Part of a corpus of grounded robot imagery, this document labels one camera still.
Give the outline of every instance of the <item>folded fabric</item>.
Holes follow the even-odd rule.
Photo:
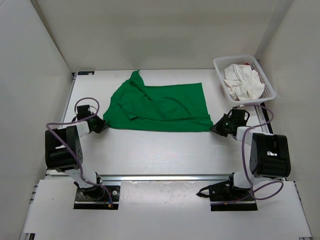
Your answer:
[[[134,71],[111,97],[103,119],[114,129],[206,132],[213,123],[201,83],[145,86]]]
[[[224,82],[233,100],[258,99],[265,90],[265,84],[260,82],[257,71],[250,65],[231,64],[224,73]]]

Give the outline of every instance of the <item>white laundry basket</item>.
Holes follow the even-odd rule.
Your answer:
[[[235,107],[235,106],[245,105],[245,104],[260,104],[265,101],[272,100],[276,97],[276,93],[272,88],[270,82],[268,81],[264,71],[262,71],[259,63],[253,56],[238,55],[238,56],[218,57],[213,60],[213,64],[219,76],[220,82],[222,84],[224,95],[230,102],[231,106]],[[251,67],[258,72],[261,83],[265,84],[264,91],[259,99],[236,101],[231,98],[228,92],[228,89],[226,87],[226,84],[224,82],[225,69],[229,67],[231,64],[250,64]]]

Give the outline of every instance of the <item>white wall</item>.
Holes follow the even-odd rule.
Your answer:
[[[292,171],[314,237],[320,239],[320,1],[296,0],[261,65],[277,97],[274,132],[288,138]]]
[[[72,75],[29,0],[0,0],[0,239],[18,239]]]
[[[278,1],[33,0],[74,72],[208,69],[254,55]]]

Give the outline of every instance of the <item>white towel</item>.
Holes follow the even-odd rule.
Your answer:
[[[258,99],[265,90],[256,70],[250,65],[231,64],[224,69],[226,88],[233,100]]]

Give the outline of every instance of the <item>green shirt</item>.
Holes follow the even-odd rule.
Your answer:
[[[111,97],[103,119],[114,129],[207,132],[213,126],[201,83],[145,86],[139,70]]]

